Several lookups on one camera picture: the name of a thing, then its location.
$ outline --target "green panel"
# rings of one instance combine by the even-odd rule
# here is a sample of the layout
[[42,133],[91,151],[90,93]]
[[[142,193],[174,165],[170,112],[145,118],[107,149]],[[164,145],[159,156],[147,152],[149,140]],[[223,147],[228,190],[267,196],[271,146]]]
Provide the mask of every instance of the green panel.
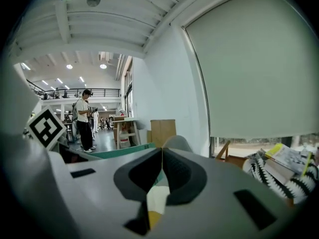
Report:
[[95,157],[100,157],[103,159],[111,158],[111,157],[120,157],[123,155],[131,154],[137,151],[149,149],[149,148],[155,148],[155,143],[147,143],[143,145],[138,145],[130,148],[125,148],[125,149],[117,149],[117,150],[112,150],[112,151],[106,151],[106,152],[96,152],[96,153],[89,153],[89,155],[95,156]]

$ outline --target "book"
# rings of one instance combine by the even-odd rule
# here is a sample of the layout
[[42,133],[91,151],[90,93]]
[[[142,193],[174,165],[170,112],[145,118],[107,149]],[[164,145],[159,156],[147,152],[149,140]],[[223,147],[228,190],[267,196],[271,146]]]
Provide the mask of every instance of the book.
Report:
[[295,174],[294,171],[282,166],[271,159],[267,159],[264,169],[274,176],[281,184],[285,185]]
[[311,154],[312,153],[306,149],[296,151],[282,143],[277,143],[274,148],[266,152],[265,156],[297,174],[304,175],[307,170]]

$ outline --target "striped object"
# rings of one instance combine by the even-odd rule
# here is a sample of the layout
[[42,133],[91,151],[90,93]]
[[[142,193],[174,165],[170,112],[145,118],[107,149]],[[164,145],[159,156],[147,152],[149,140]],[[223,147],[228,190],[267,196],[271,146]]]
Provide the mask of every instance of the striped object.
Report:
[[265,161],[262,158],[264,151],[261,150],[248,156],[250,165],[243,166],[243,170],[252,175],[261,183],[266,184],[278,196],[294,200],[294,204],[300,203],[314,190],[319,178],[318,168],[315,166],[315,156],[312,154],[310,163],[304,176],[294,176],[285,185],[281,184],[275,177],[265,169]]

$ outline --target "column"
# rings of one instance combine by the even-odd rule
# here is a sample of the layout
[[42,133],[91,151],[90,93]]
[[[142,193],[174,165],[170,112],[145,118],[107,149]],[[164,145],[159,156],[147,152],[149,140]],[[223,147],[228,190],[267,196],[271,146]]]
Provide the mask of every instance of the column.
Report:
[[61,104],[61,120],[64,121],[64,104]]

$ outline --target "bag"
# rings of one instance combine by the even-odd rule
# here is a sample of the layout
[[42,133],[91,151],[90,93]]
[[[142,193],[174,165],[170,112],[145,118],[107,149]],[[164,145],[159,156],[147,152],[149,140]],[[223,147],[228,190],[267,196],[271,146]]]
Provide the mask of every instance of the bag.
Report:
[[78,112],[76,110],[76,103],[72,105],[72,121],[78,120]]

